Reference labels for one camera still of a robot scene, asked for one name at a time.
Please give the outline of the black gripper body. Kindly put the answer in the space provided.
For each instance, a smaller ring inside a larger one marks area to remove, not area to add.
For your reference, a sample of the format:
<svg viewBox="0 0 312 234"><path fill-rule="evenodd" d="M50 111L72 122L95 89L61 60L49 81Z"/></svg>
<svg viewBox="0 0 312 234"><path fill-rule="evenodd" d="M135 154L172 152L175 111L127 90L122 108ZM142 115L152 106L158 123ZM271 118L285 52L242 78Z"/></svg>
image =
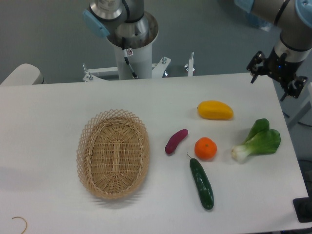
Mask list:
<svg viewBox="0 0 312 234"><path fill-rule="evenodd" d="M300 66L300 51L286 45L275 45L269 57L265 60L269 70L268 76L278 81L292 81Z"/></svg>

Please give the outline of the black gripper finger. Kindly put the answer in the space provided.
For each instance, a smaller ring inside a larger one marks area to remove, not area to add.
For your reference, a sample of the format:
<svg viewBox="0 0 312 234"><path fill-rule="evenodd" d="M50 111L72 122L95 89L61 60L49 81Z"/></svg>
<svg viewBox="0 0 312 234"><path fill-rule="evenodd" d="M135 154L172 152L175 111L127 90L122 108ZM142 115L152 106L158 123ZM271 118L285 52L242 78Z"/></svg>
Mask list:
<svg viewBox="0 0 312 234"><path fill-rule="evenodd" d="M266 57L262 51L258 51L253 58L250 60L249 64L247 65L246 69L250 72L252 76L251 84L253 84L258 76L263 76L266 73L264 66L259 66L265 61Z"/></svg>
<svg viewBox="0 0 312 234"><path fill-rule="evenodd" d="M281 81L281 87L284 90L284 95L280 98L283 101L286 97L298 98L308 83L308 78L305 76L294 76L292 81Z"/></svg>

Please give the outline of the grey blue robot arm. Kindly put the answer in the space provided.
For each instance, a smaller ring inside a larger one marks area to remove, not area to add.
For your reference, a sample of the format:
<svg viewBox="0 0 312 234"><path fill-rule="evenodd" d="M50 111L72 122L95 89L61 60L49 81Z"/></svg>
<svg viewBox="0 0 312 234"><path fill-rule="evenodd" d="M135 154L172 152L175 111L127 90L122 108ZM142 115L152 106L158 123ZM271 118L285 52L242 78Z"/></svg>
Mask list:
<svg viewBox="0 0 312 234"><path fill-rule="evenodd" d="M267 75L285 96L299 97L308 79L297 69L312 49L312 3L309 0L237 0L236 5L281 29L270 55L257 52L247 66L253 79ZM169 59L152 65L156 19L141 0L94 0L83 11L87 27L114 47L120 79L160 78Z"/></svg>

